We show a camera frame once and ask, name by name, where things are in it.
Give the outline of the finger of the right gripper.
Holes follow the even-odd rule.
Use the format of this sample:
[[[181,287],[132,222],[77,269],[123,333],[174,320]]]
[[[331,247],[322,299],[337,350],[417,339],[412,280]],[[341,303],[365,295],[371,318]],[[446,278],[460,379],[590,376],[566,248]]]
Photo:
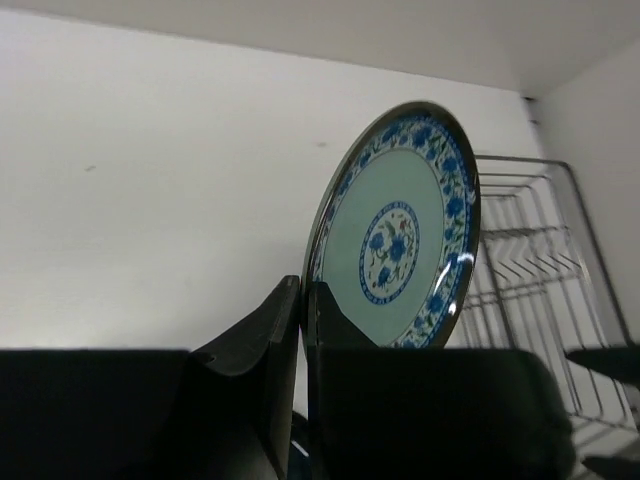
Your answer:
[[[616,457],[589,456],[584,466],[606,480],[640,480],[640,463]]]
[[[566,358],[623,384],[638,385],[640,379],[639,346],[586,348],[569,351]]]

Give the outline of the black round plate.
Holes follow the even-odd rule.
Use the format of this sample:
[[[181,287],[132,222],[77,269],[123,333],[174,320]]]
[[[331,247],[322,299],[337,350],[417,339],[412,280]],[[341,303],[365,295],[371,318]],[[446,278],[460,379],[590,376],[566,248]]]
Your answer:
[[[298,412],[292,413],[288,480],[311,480],[309,459],[308,420]]]

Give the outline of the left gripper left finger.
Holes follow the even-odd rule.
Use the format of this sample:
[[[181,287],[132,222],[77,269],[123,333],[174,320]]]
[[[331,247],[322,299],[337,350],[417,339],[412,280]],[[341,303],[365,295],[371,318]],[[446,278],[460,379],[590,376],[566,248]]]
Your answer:
[[[199,348],[207,375],[194,409],[206,479],[287,476],[300,278],[283,277],[249,315]]]

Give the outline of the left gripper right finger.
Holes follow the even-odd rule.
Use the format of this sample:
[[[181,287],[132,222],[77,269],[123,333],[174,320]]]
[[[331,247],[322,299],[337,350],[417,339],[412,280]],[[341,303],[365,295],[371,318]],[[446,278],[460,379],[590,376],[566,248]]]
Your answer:
[[[378,479],[377,416],[371,342],[341,311],[324,282],[307,295],[309,437],[315,479]]]

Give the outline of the blue floral ceramic plate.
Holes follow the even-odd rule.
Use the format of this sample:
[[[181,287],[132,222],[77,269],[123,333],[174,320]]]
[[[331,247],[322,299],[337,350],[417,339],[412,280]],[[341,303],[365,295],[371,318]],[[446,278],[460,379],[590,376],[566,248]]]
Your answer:
[[[373,344],[444,346],[480,239],[477,162],[457,119],[428,101],[395,106],[356,139],[318,207],[303,284],[325,283]]]

